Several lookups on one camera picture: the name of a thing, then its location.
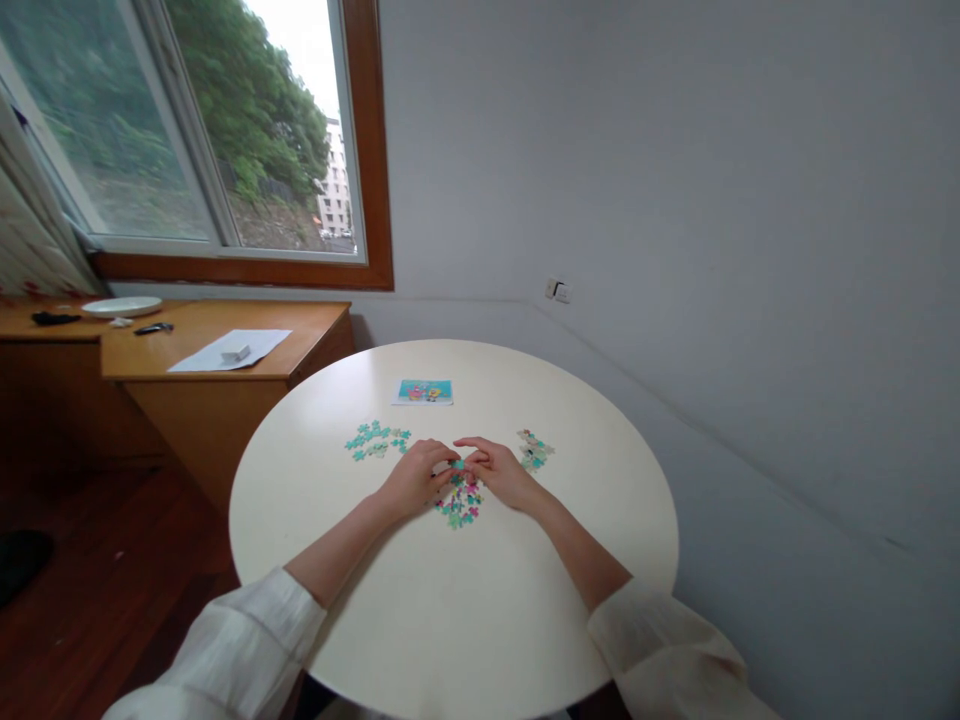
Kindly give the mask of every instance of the hand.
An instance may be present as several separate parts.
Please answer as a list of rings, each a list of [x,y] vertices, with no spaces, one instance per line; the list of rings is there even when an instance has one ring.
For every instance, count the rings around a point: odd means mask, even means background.
[[[400,458],[374,497],[396,520],[415,515],[457,472],[448,468],[433,476],[434,466],[459,459],[455,451],[438,440],[417,440]]]
[[[483,480],[490,491],[507,506],[528,515],[550,494],[520,464],[513,450],[486,438],[461,438],[454,447],[475,447],[464,460],[464,469]]]

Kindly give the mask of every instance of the sky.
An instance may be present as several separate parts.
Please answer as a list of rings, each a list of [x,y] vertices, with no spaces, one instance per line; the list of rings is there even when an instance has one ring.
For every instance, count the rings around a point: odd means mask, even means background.
[[[267,26],[270,43],[290,56],[324,115],[340,117],[326,0],[244,0]]]

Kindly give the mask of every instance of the window glass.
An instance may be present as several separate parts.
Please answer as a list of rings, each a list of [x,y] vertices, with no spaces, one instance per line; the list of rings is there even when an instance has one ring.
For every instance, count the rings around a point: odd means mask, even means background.
[[[208,238],[116,0],[4,0],[0,40],[4,85],[56,146],[45,164],[87,232]]]
[[[167,0],[240,242],[355,253],[321,212],[339,134],[323,0]]]

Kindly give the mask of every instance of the building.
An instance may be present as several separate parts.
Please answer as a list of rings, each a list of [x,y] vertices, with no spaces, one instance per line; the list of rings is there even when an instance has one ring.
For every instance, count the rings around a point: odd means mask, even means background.
[[[353,234],[353,209],[347,183],[343,128],[336,118],[327,118],[327,143],[330,145],[327,176],[320,183],[320,194],[317,195],[320,223],[323,230],[334,236],[350,237]]]

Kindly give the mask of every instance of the white shirt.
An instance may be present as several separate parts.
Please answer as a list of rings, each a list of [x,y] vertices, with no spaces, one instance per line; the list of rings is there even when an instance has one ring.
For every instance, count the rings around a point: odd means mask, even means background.
[[[212,601],[176,659],[104,720],[276,720],[326,616],[285,570]],[[713,625],[631,580],[587,623],[633,718],[776,718]]]

